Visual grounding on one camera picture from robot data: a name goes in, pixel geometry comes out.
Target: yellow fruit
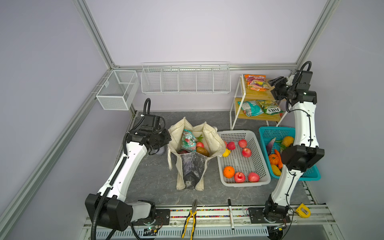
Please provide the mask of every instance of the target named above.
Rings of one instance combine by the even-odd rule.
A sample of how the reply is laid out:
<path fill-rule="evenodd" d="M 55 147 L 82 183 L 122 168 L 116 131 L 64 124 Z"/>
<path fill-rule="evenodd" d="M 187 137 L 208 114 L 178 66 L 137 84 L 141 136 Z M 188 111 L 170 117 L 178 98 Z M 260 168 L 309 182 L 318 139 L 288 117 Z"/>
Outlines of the yellow fruit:
<path fill-rule="evenodd" d="M 197 147 L 196 148 L 196 152 L 200 153 L 200 154 L 203 154 L 204 156 L 206 157 L 209 157 L 209 152 L 207 149 L 203 148 L 203 147 Z"/>
<path fill-rule="evenodd" d="M 271 167 L 272 167 L 272 172 L 273 172 L 274 175 L 276 175 L 276 176 L 280 176 L 281 175 L 281 171 L 280 171 L 280 169 L 276 165 L 272 164 Z"/>
<path fill-rule="evenodd" d="M 225 152 L 223 153 L 223 157 L 228 157 L 230 153 L 231 151 L 229 151 L 228 149 L 225 149 Z"/>
<path fill-rule="evenodd" d="M 283 144 L 284 146 L 286 147 L 289 147 L 291 144 L 293 144 L 293 141 L 294 141 L 294 138 L 291 137 L 291 136 L 286 136 L 283 141 L 281 142 L 281 144 Z"/>

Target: red apple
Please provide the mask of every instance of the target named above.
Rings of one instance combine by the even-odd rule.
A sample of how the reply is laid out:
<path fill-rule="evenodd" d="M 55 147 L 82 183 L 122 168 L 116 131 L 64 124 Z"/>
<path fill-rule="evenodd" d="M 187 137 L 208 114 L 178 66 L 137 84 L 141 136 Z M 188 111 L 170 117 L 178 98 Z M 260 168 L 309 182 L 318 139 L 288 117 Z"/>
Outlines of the red apple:
<path fill-rule="evenodd" d="M 239 141 L 239 146 L 242 148 L 245 148 L 247 146 L 247 141 L 245 139 L 242 139 Z"/>
<path fill-rule="evenodd" d="M 260 176 L 257 173 L 251 172 L 248 174 L 248 181 L 258 182 L 259 180 L 260 180 Z"/>
<path fill-rule="evenodd" d="M 204 144 L 202 142 L 196 142 L 196 147 L 204 148 Z"/>
<path fill-rule="evenodd" d="M 244 157 L 250 157 L 252 155 L 252 152 L 249 148 L 243 148 L 243 156 Z"/>
<path fill-rule="evenodd" d="M 189 153 L 187 150 L 181 150 L 180 152 L 178 152 L 178 154 L 184 154 L 184 153 Z"/>
<path fill-rule="evenodd" d="M 242 172 L 235 173 L 235 182 L 242 183 L 244 181 L 245 181 L 244 173 L 242 173 Z"/>
<path fill-rule="evenodd" d="M 229 150 L 234 150 L 236 148 L 236 146 L 235 146 L 235 143 L 234 142 L 229 142 L 228 143 L 228 149 Z"/>

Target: teal plastic basket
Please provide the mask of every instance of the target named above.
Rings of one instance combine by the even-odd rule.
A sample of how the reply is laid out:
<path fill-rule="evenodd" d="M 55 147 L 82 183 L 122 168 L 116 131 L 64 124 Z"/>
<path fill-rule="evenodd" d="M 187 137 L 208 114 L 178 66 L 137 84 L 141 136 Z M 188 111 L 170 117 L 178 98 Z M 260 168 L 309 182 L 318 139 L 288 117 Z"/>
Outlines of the teal plastic basket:
<path fill-rule="evenodd" d="M 262 148 L 262 152 L 265 158 L 266 165 L 271 173 L 271 176 L 274 178 L 280 178 L 273 174 L 271 163 L 269 162 L 268 154 L 266 152 L 266 145 L 273 139 L 282 140 L 286 136 L 295 137 L 295 129 L 292 127 L 261 127 L 259 128 L 260 133 L 260 147 Z M 272 152 L 274 149 L 280 151 L 279 143 L 276 143 L 272 147 Z M 320 172 L 317 169 L 316 165 L 311 168 L 308 168 L 307 171 L 299 178 L 299 181 L 318 181 L 320 180 Z"/>

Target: wire mesh basket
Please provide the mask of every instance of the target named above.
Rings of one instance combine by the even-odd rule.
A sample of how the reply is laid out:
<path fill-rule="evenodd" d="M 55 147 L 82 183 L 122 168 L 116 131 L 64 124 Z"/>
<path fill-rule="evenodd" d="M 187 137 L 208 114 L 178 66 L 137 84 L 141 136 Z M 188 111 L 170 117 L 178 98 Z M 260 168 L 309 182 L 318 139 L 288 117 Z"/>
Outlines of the wire mesh basket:
<path fill-rule="evenodd" d="M 229 63 L 200 65 L 143 65 L 141 90 L 145 94 L 229 93 Z"/>
<path fill-rule="evenodd" d="M 139 85 L 136 71 L 112 70 L 96 97 L 105 110 L 129 110 Z"/>

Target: tape measure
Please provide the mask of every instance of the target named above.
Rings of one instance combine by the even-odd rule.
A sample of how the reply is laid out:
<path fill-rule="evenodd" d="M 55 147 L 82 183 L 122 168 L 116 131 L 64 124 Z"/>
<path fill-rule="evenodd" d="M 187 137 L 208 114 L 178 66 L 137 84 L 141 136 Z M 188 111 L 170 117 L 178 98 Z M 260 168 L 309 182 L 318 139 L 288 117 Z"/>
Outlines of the tape measure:
<path fill-rule="evenodd" d="M 310 217 L 310 216 L 311 216 L 311 211 L 310 211 L 309 208 L 307 208 L 307 206 L 304 205 L 303 203 L 300 204 L 300 206 L 296 209 L 296 212 L 297 212 L 297 214 L 299 214 L 299 216 L 301 216 L 302 218 L 307 218 L 307 217 Z"/>

